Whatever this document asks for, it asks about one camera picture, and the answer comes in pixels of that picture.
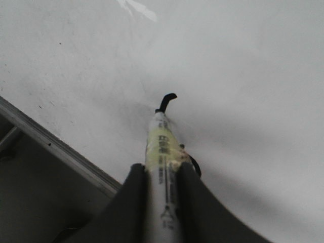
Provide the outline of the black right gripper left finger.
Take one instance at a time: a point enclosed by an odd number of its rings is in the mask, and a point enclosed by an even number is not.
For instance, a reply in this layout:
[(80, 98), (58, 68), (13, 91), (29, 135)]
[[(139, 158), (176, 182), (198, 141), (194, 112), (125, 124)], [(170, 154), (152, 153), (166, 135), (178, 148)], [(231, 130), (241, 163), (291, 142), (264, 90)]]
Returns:
[(147, 182), (145, 166), (133, 164), (107, 207), (63, 242), (144, 242)]

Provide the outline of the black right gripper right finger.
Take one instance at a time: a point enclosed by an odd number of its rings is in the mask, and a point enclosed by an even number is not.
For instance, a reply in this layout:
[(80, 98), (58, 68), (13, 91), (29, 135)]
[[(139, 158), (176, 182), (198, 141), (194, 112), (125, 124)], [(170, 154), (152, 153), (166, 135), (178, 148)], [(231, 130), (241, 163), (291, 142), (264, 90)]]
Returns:
[(183, 163), (176, 179), (185, 242), (270, 242), (226, 209), (191, 164)]

